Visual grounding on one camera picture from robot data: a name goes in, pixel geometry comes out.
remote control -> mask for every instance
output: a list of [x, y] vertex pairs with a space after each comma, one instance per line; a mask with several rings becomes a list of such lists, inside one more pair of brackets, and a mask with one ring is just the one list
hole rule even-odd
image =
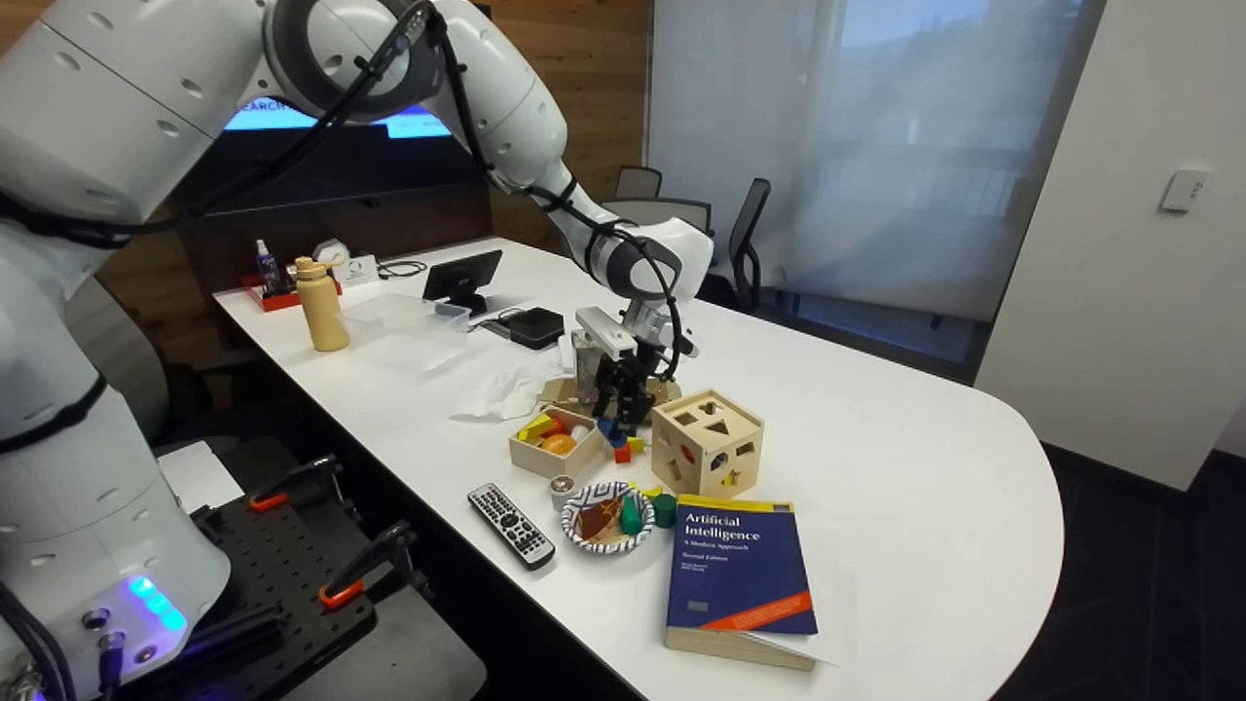
[[473, 489], [467, 496], [471, 506], [493, 527], [511, 552], [530, 570], [540, 569], [553, 558], [553, 543], [545, 537], [532, 522], [502, 494], [496, 484]]

black optical breadboard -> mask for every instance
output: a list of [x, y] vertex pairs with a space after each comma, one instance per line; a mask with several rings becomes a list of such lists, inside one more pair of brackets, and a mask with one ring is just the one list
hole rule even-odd
[[196, 626], [187, 649], [197, 634], [231, 616], [274, 606], [280, 634], [252, 636], [212, 652], [183, 652], [158, 671], [122, 686], [120, 701], [278, 699], [376, 625], [366, 596], [325, 611], [320, 588], [341, 564], [316, 548], [288, 504], [257, 514], [244, 499], [221, 507], [219, 518], [208, 519], [232, 570], [224, 594]]

book cover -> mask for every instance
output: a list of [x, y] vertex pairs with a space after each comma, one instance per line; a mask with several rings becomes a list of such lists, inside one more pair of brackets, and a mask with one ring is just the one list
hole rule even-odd
[[791, 504], [682, 496], [667, 626], [817, 633]]

wall switch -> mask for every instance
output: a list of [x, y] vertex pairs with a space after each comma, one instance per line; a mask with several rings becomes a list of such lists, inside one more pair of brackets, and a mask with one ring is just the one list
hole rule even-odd
[[1177, 171], [1169, 183], [1169, 191], [1164, 194], [1164, 203], [1160, 207], [1169, 212], [1189, 212], [1206, 184], [1207, 171]]

paper bowl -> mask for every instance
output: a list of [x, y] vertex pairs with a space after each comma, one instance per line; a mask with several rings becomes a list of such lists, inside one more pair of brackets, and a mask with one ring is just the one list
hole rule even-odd
[[[624, 497], [627, 499], [634, 499], [638, 510], [640, 512], [640, 533], [628, 538], [625, 540], [618, 540], [614, 543], [592, 543], [581, 538], [578, 529], [579, 524], [579, 512], [598, 504], [601, 502], [609, 502], [616, 497]], [[576, 548], [581, 550], [587, 550], [589, 553], [597, 553], [598, 555], [616, 555], [623, 553], [630, 553], [635, 550], [637, 545], [644, 543], [645, 538], [653, 533], [653, 504], [635, 489], [628, 487], [625, 482], [603, 482], [599, 484], [591, 484], [579, 492], [572, 494], [567, 498], [567, 503], [562, 507], [562, 533], [576, 544]]]

